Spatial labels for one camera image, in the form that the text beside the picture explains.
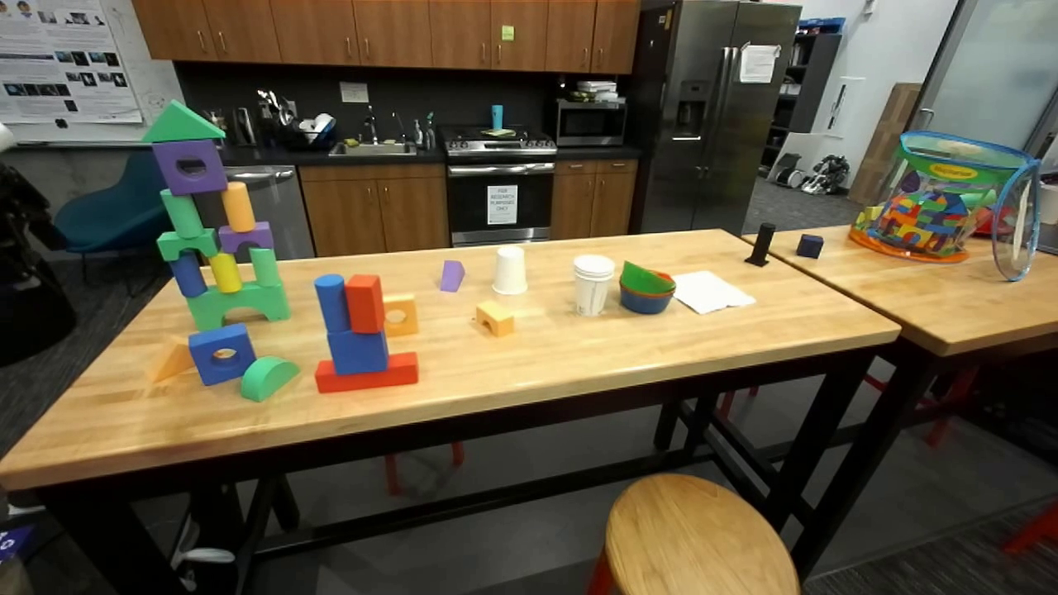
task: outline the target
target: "microwave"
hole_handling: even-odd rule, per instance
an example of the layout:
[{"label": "microwave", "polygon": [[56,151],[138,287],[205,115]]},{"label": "microwave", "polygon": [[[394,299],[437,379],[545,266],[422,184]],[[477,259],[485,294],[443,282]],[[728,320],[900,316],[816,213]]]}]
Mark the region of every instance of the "microwave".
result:
[{"label": "microwave", "polygon": [[629,104],[556,107],[556,147],[624,147]]}]

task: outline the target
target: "wooden table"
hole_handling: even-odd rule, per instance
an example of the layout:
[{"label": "wooden table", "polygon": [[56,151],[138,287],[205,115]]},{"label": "wooden table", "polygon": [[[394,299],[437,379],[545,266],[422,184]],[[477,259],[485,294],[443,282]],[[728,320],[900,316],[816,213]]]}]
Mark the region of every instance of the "wooden table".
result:
[{"label": "wooden table", "polygon": [[[756,304],[707,316],[671,304],[638,316],[613,299],[600,316],[577,316],[572,259],[584,251],[671,275],[714,271]],[[465,266],[460,294],[437,292],[445,259]],[[285,261],[293,316],[255,320],[252,342],[257,356],[293,361],[302,378],[269,402],[241,400],[233,385],[201,387],[194,372],[147,387],[161,345],[190,334],[186,302],[164,283],[10,451],[0,486],[34,489],[123,591],[177,591],[128,513],[136,496],[664,402],[747,378],[829,372],[816,400],[819,420],[829,420],[900,326],[781,261],[751,267],[745,259],[747,246],[724,232],[527,246],[529,294],[500,299],[518,316],[511,336],[473,324],[473,309],[491,299],[491,249]],[[381,275],[387,294],[418,294],[421,334],[394,336],[389,350],[421,354],[421,385],[332,397],[315,391],[312,372],[327,356],[315,279],[332,271]],[[796,467],[787,463],[789,473],[784,467],[766,496],[775,510],[799,498],[819,451],[816,439],[794,442]]]},{"label": "wooden table", "polygon": [[[962,266],[931,266],[877,255],[853,246],[845,232],[840,226],[781,232],[775,237],[781,261],[901,326],[900,342],[881,350],[897,373],[819,498],[813,530],[794,549],[799,570],[810,570],[824,557],[937,373],[1058,348],[1058,259],[1039,255],[1029,279],[1005,283],[991,266],[991,243],[972,237]],[[796,259],[799,236],[819,236],[824,255]]]}]

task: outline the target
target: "lower cabinet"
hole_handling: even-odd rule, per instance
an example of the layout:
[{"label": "lower cabinet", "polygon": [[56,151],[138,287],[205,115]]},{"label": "lower cabinet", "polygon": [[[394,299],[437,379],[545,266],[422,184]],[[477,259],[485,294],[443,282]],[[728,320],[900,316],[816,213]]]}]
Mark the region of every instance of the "lower cabinet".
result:
[{"label": "lower cabinet", "polygon": [[559,161],[553,237],[624,236],[636,199],[636,158]]},{"label": "lower cabinet", "polygon": [[448,246],[438,164],[312,164],[302,194],[316,255]]}]

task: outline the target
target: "backsplash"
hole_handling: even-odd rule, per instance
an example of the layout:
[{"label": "backsplash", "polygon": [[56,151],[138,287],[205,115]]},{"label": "backsplash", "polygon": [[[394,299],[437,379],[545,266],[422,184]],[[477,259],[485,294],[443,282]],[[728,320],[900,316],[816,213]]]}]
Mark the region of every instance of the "backsplash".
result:
[{"label": "backsplash", "polygon": [[186,104],[199,113],[252,107],[257,91],[275,91],[297,104],[302,119],[332,113],[341,136],[358,136],[362,107],[341,104],[336,84],[366,84],[381,136],[397,136],[397,113],[406,125],[437,113],[437,124],[489,125],[489,107],[501,104],[507,125],[545,129],[559,77],[540,74],[438,74],[438,70],[323,70],[323,65],[175,65]]}]

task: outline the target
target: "sink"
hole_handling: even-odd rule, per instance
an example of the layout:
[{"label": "sink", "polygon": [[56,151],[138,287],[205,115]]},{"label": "sink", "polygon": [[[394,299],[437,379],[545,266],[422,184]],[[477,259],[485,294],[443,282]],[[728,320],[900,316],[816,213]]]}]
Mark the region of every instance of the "sink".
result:
[{"label": "sink", "polygon": [[327,158],[377,158],[377,155],[418,155],[413,147],[403,147],[403,143],[377,143],[377,147],[344,147],[336,143]]}]

